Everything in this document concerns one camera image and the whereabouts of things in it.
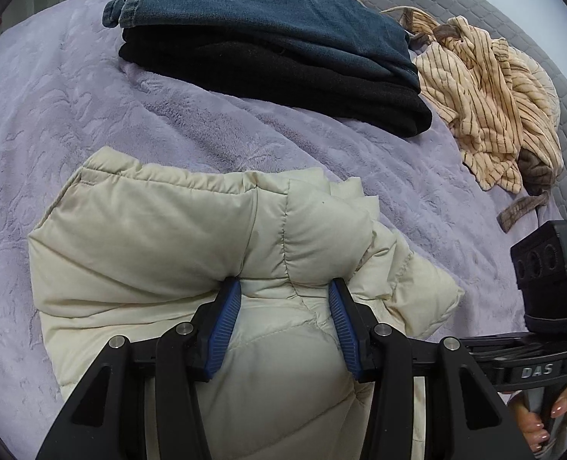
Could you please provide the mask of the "person right hand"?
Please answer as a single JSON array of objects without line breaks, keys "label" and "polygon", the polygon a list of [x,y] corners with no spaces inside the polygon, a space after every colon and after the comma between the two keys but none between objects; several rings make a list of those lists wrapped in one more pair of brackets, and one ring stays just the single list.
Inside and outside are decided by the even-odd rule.
[{"label": "person right hand", "polygon": [[[533,453],[540,452],[545,441],[549,440],[549,432],[546,431],[541,418],[527,409],[522,394],[516,394],[508,401],[507,406],[513,413],[516,424],[531,451]],[[559,395],[551,409],[552,419],[559,419],[563,416],[567,416],[567,387]]]}]

